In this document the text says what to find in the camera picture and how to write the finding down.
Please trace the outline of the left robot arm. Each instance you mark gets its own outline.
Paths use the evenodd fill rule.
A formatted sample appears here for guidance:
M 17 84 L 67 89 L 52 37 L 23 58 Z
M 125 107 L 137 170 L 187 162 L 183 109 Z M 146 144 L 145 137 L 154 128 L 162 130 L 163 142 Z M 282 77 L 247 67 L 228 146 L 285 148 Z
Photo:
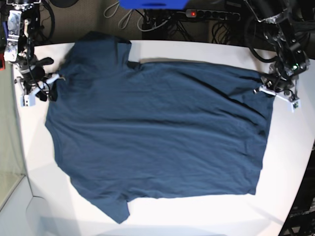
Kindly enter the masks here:
M 246 0 L 244 3 L 252 12 L 245 23 L 245 44 L 255 58 L 270 64 L 269 74 L 261 77 L 262 85 L 254 92 L 277 96 L 295 106 L 299 100 L 299 75 L 307 71 L 310 61 L 295 36 L 289 5 L 284 0 Z M 248 30 L 253 21 L 262 25 L 264 38 L 276 52 L 273 58 L 261 57 L 250 43 Z

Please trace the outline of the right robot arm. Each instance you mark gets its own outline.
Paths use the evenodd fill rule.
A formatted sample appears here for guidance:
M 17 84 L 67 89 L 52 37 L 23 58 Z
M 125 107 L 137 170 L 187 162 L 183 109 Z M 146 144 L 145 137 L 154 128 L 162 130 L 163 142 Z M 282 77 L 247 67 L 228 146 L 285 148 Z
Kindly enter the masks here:
M 22 106 L 33 106 L 38 98 L 41 101 L 55 102 L 58 98 L 57 80 L 61 77 L 57 73 L 46 73 L 44 66 L 52 65 L 50 57 L 38 59 L 35 55 L 35 46 L 38 37 L 42 43 L 49 42 L 55 30 L 55 15 L 45 0 L 8 0 L 5 3 L 11 9 L 4 24 L 6 33 L 6 47 L 4 60 L 16 66 L 20 76 L 14 82 L 22 91 Z M 48 10 L 51 18 L 49 36 L 42 32 L 40 23 L 40 7 Z

